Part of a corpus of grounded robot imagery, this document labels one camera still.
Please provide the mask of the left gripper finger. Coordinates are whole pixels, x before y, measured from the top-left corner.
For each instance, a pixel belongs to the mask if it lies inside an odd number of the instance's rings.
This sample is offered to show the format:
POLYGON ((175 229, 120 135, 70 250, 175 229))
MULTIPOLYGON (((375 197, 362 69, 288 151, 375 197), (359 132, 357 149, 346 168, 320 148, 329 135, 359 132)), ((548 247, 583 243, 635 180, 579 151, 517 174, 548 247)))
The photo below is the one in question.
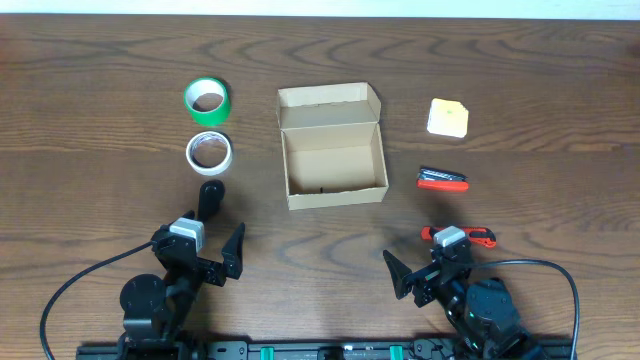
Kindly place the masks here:
POLYGON ((206 223, 220 209, 225 195, 225 186, 221 180, 210 180, 202 184, 199 190, 197 219, 206 223))
POLYGON ((243 272, 243 241, 246 226, 241 223, 230 236, 221 254, 225 275, 228 278, 238 280, 243 272))

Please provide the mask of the red utility knife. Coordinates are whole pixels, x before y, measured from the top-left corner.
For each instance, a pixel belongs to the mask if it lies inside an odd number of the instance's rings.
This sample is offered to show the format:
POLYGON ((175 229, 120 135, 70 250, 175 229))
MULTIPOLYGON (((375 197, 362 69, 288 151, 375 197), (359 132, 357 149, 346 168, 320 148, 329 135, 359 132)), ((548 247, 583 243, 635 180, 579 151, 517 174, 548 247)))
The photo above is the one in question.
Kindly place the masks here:
MULTIPOLYGON (((444 227, 425 226, 421 230, 421 238, 424 241, 433 241, 436 233, 444 230, 444 227)), ((482 245, 486 248, 494 248, 497 245, 495 234, 486 227, 461 227, 474 244, 482 245)))

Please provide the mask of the white tape roll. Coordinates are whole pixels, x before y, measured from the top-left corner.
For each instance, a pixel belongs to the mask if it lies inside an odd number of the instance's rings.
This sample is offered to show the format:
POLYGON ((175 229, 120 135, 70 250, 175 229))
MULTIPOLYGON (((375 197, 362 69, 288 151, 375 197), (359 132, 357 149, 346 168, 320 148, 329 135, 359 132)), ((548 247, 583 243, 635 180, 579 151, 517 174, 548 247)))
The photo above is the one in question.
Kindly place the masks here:
POLYGON ((188 142, 185 156, 189 165, 198 174, 216 176, 224 173, 232 164, 232 142, 226 134, 221 132, 201 132, 188 142))

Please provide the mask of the red black stapler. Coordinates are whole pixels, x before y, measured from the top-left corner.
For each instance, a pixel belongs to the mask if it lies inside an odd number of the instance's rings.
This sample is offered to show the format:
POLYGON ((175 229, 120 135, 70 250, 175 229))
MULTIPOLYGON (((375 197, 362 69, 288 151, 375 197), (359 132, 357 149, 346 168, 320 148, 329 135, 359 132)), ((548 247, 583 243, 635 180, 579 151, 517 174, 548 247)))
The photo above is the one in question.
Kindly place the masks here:
POLYGON ((416 187, 419 189, 444 191, 444 192, 466 192, 470 185, 467 177, 460 173, 422 167, 418 172, 416 187))

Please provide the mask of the green tape roll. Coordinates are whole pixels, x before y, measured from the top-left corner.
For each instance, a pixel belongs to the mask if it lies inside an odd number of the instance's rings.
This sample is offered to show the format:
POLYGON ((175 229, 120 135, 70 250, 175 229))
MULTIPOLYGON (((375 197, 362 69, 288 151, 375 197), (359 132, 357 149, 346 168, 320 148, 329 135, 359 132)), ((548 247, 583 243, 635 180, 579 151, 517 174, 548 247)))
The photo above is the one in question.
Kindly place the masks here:
POLYGON ((225 85, 215 78, 193 80, 184 90, 183 100, 192 119, 203 126, 218 126, 231 113, 225 85))

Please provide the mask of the yellow sticky note pad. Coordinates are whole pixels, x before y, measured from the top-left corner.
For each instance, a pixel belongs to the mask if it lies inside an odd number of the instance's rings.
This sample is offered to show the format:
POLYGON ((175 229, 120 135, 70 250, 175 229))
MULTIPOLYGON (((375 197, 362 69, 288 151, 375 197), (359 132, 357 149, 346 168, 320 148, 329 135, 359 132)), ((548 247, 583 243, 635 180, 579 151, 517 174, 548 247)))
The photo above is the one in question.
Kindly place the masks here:
POLYGON ((434 135, 464 138, 468 131, 469 111, 457 101, 434 98, 426 129, 434 135))

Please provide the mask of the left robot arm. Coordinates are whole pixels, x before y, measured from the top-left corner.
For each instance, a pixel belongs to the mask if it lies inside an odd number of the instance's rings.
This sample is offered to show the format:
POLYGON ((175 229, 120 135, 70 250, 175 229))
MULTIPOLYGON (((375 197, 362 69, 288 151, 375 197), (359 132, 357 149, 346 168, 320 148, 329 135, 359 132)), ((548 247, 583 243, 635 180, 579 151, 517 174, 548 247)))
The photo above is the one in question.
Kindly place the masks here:
POLYGON ((199 256, 205 245, 205 222, 220 209, 225 187, 220 180, 199 190, 196 212, 161 226, 151 250, 166 270, 164 277, 138 275, 120 293, 124 338, 119 359, 206 359, 207 345, 184 330, 184 323, 204 284, 222 287, 243 271, 245 225, 240 224, 221 250, 221 262, 199 256))

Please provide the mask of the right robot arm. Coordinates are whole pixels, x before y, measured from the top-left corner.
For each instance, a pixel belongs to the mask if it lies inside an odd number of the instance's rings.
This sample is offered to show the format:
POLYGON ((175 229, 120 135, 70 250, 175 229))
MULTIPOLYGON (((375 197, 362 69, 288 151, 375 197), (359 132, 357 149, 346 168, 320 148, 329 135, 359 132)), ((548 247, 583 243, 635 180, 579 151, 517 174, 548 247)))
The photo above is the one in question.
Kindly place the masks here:
POLYGON ((521 325, 521 318, 504 283, 497 279, 469 282, 472 244, 459 240, 431 248, 432 262, 412 271, 385 250, 397 299, 411 294, 421 308, 433 301, 444 309, 461 337, 460 357, 472 359, 547 359, 543 346, 521 325))

